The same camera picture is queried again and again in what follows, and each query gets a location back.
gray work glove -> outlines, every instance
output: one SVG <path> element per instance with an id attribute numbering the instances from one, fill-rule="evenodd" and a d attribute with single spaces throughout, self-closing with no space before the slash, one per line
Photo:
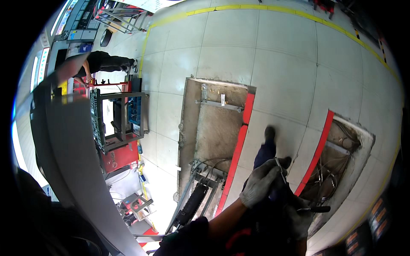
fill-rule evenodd
<path id="1" fill-rule="evenodd" d="M 308 208 L 308 205 L 303 199 L 296 195 L 295 197 L 303 208 Z M 292 220 L 292 234 L 296 240 L 302 240 L 303 238 L 308 237 L 308 229 L 313 220 L 313 213 L 310 211 L 298 213 L 296 210 L 297 209 L 290 205 L 285 206 L 285 212 Z"/>
<path id="2" fill-rule="evenodd" d="M 275 165 L 276 161 L 270 159 L 251 172 L 244 190 L 239 195 L 244 206 L 252 208 L 266 196 L 271 183 L 280 173 L 280 167 Z"/>

red stripe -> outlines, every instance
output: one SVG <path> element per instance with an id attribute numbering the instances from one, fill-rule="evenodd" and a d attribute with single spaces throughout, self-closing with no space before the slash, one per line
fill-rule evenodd
<path id="1" fill-rule="evenodd" d="M 245 124 L 249 124 L 249 121 L 251 120 L 251 113 L 253 109 L 254 100 L 255 100 L 255 95 L 248 93 L 246 96 L 245 109 L 244 109 L 244 114 L 243 114 L 243 119 L 244 119 Z M 225 187 L 223 188 L 221 200 L 219 201 L 218 208 L 215 213 L 215 217 L 218 216 L 222 212 L 222 209 L 225 205 L 226 197 L 228 196 L 230 187 L 232 185 L 233 177 L 235 176 L 236 168 L 238 167 L 239 157 L 241 156 L 241 153 L 242 153 L 242 147 L 244 146 L 247 131 L 248 131 L 247 125 L 242 125 L 241 129 L 239 130 L 238 141 L 236 142 L 235 151 L 233 153 L 231 165 L 229 167 L 228 178 L 226 179 Z"/>
<path id="2" fill-rule="evenodd" d="M 150 228 L 149 230 L 144 232 L 144 235 L 158 235 L 158 234 L 159 234 L 159 232 L 154 232 L 154 230 L 152 228 Z M 147 244 L 146 242 L 139 242 L 139 245 L 141 247 L 143 247 L 146 244 Z"/>
<path id="3" fill-rule="evenodd" d="M 247 125 L 249 124 L 249 121 L 251 120 L 251 113 L 253 109 L 253 101 L 255 100 L 255 94 L 250 94 L 246 96 L 246 101 L 245 101 L 245 109 L 244 109 L 244 123 Z"/>
<path id="4" fill-rule="evenodd" d="M 328 111 L 328 116 L 326 117 L 325 127 L 323 127 L 322 135 L 320 136 L 319 144 L 317 145 L 316 151 L 314 152 L 313 159 L 310 162 L 309 168 L 305 173 L 301 183 L 296 189 L 295 195 L 299 196 L 302 193 L 302 190 L 305 188 L 306 183 L 309 181 L 310 176 L 314 168 L 316 167 L 317 161 L 319 161 L 320 155 L 322 154 L 323 148 L 325 147 L 326 140 L 328 139 L 330 127 L 332 126 L 333 116 L 335 113 Z"/>

dark sleeve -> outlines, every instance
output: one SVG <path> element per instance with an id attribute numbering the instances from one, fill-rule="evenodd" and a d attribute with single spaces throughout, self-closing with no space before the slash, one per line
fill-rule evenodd
<path id="1" fill-rule="evenodd" d="M 208 220 L 200 217 L 178 232 L 165 236 L 154 256 L 209 255 L 207 235 Z"/>

spray can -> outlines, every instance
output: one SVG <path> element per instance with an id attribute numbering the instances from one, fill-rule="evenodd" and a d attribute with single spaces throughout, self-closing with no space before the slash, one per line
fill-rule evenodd
<path id="1" fill-rule="evenodd" d="M 139 141 L 137 142 L 137 147 L 138 147 L 138 154 L 142 155 L 142 147 Z"/>

poster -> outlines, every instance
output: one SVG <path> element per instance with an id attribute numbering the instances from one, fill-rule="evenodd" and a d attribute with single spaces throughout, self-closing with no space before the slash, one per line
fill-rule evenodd
<path id="1" fill-rule="evenodd" d="M 185 0 L 115 0 L 128 5 L 133 5 L 141 9 L 155 13 L 161 8 L 175 5 Z"/>

